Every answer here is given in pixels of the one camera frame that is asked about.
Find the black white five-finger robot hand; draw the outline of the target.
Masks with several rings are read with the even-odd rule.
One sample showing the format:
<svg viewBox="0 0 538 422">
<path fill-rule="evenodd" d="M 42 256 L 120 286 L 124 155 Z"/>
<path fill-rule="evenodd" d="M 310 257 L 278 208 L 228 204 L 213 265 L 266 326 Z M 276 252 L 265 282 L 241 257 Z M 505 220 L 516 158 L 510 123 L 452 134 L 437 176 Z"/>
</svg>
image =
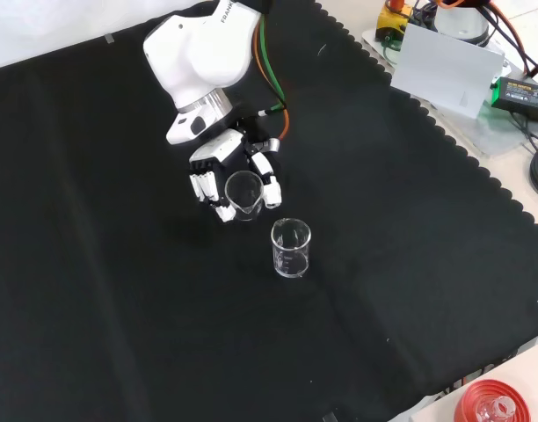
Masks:
<svg viewBox="0 0 538 422">
<path fill-rule="evenodd" d="M 251 221 L 262 207 L 282 204 L 275 155 L 280 140 L 243 119 L 200 146 L 189 158 L 189 179 L 197 200 L 226 223 Z"/>
</svg>

